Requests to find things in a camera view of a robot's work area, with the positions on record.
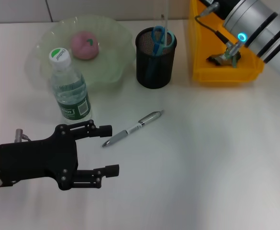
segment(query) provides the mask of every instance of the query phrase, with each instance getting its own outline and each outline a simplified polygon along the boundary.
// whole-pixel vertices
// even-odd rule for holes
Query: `water bottle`
[[[81,72],[72,65],[68,50],[52,50],[49,60],[53,66],[51,86],[63,117],[68,123],[91,119],[87,86]]]

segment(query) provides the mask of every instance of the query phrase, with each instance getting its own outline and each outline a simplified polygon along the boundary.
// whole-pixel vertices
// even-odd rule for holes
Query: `blue scissors handle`
[[[160,36],[159,39],[157,39],[155,37],[155,32],[156,31],[161,32],[161,36]],[[162,55],[164,49],[167,49],[167,48],[170,48],[170,47],[173,46],[173,44],[175,42],[175,36],[174,36],[173,32],[168,30],[168,34],[171,36],[171,43],[169,45],[164,44],[164,42],[165,42],[164,34],[165,34],[165,28],[163,26],[158,25],[158,26],[154,27],[154,29],[152,31],[152,34],[151,34],[152,39],[155,43],[154,50],[153,50],[153,56],[160,56],[160,55]]]

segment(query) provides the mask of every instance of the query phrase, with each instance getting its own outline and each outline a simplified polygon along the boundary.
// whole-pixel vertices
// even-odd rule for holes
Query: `pink bun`
[[[98,55],[98,42],[91,32],[82,31],[71,39],[71,50],[75,57],[82,60],[90,60]]]

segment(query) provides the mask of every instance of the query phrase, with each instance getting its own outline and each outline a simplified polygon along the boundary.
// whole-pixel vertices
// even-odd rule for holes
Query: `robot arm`
[[[103,176],[119,175],[119,166],[77,170],[76,140],[110,136],[111,126],[97,128],[93,120],[69,126],[58,125],[52,136],[36,141],[30,141],[18,129],[15,143],[0,145],[0,187],[13,186],[20,180],[51,177],[61,190],[100,188]]]
[[[224,28],[238,39],[243,35],[245,46],[280,74],[280,15],[260,0],[200,1],[206,6],[218,2],[215,13]]]

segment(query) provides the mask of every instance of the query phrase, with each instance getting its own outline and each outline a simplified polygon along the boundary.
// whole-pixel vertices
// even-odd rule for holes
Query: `bottle cap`
[[[64,70],[72,62],[68,50],[64,48],[53,49],[49,53],[49,60],[55,70]]]

